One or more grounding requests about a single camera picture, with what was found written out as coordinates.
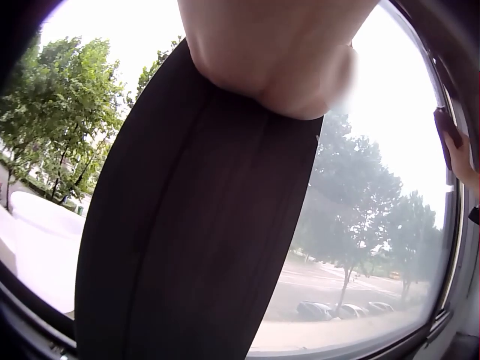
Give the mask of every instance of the road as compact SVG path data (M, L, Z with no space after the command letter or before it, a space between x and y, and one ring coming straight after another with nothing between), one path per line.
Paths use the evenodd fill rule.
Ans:
M301 301L335 304L343 286L343 269L320 263L305 265L285 262L277 286L264 316L265 321L298 321L297 305ZM410 288L415 296L425 293L425 284ZM381 301L394 309L400 305L402 283L398 280L364 276L350 280L343 303L366 306Z

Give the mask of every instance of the overcast sky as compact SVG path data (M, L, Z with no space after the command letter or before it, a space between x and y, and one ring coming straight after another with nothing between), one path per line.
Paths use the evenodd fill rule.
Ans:
M136 93L138 76L157 50L184 35L176 0L66 0L46 20L42 44L66 36L109 39L121 80ZM443 227L445 165L436 133L435 96L423 59L407 35L377 7L353 40L359 82L349 109L353 135L380 145L383 162L401 177L404 193L418 189Z

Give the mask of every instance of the window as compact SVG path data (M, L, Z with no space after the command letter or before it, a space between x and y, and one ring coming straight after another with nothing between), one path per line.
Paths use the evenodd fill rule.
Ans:
M380 6L353 46L359 62L351 111L324 118L295 235L252 355L398 338L427 322L438 296L451 187L425 62ZM333 316L320 319L314 308L300 313L303 302Z
M125 19L128 26L120 25ZM0 259L71 318L80 239L103 163L183 34L176 1L145 0L134 11L111 1L64 1L0 98L0 119L12 125L0 127Z
M146 3L154 13L153 3ZM106 6L110 18L97 8L89 15L101 18L85 25L78 12L93 5ZM146 20L141 5L132 10L66 1L30 44L16 74L33 94L39 91L36 101L48 112L35 114L31 94L15 87L1 99L6 107L0 116L17 118L15 127L0 133L0 259L71 318L80 236L103 162L170 42L174 47L183 33L176 2L165 8L169 32L159 40L159 20ZM118 18L132 13L152 36L137 42L129 27L118 26ZM348 114L336 108L325 116L302 213L253 356L371 344L392 334L398 339L426 322L443 281L450 253L443 247L445 193L452 187L445 184L427 69L380 7L353 44L360 86ZM91 68L82 68L84 56L95 60ZM86 92L93 90L94 97L78 96L83 84L98 78L102 86ZM52 82L58 91L46 97L43 86ZM9 111L10 105L23 111ZM104 117L79 125L78 111L65 115L71 105L92 112L100 106ZM25 116L29 111L34 115Z

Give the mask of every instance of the green foliage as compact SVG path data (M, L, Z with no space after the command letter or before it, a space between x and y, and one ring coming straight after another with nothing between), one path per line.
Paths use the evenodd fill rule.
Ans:
M153 62L152 66L150 66L150 69L147 70L147 67L144 66L142 69L142 73L140 74L140 77L138 78L138 86L137 86L137 94L135 96L135 100L133 100L130 97L130 94L127 95L127 105L130 108L133 108L134 103L138 100L138 97L142 93L142 91L145 89L147 86L148 82L150 79L155 75L156 71L162 66L162 64L165 62L167 57L170 55L172 50L177 47L177 45L182 41L182 37L180 35L177 36L178 40L173 40L170 44L170 51L157 51L157 59Z
M434 226L435 212L423 204L418 191L402 196L386 218L389 255L402 274L404 301L412 281L433 278L442 233Z
M411 222L413 216L423 214L422 224L431 241L439 232L433 226L435 213L428 206L422 202L404 206L400 178L382 164L378 144L367 137L350 136L350 129L347 115L325 116L291 245L344 269L339 306L354 269L368 276L375 267L384 275L395 268L404 278L411 278L412 271L419 273L406 265L414 261L411 252L418 244L418 229L412 225L408 231L406 227L396 230L405 218ZM405 246L410 252L402 250Z
M49 200L81 199L122 125L123 84L119 61L109 63L109 43L95 39L50 42L39 52L39 35L17 63L0 98L0 138L12 153L16 180L37 169Z

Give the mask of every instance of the dark cloth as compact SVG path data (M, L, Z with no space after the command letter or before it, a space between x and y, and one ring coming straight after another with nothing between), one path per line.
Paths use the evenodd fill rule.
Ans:
M480 218L480 213L479 213L479 208L474 207L472 211L470 211L470 214L468 215L468 218L472 220L475 224L479 224L479 218Z

